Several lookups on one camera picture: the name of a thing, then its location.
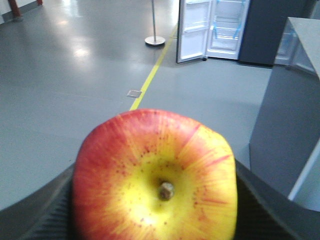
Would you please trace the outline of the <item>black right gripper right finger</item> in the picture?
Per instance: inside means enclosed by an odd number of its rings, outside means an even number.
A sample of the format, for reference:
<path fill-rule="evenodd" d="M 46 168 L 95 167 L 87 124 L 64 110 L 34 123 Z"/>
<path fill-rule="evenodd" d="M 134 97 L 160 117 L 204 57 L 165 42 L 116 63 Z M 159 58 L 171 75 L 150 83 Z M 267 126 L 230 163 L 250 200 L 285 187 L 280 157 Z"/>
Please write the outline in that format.
<path fill-rule="evenodd" d="M 320 213 L 303 208 L 236 161 L 236 240 L 318 240 Z"/>

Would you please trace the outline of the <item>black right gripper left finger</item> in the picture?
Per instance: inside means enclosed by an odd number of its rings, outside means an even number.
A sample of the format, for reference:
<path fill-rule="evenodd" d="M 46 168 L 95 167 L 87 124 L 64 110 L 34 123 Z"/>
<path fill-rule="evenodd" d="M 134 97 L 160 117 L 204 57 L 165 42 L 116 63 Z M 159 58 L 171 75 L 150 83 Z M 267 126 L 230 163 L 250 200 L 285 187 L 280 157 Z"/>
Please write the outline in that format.
<path fill-rule="evenodd" d="M 0 211 L 2 240 L 74 240 L 71 191 L 74 165 Z"/>

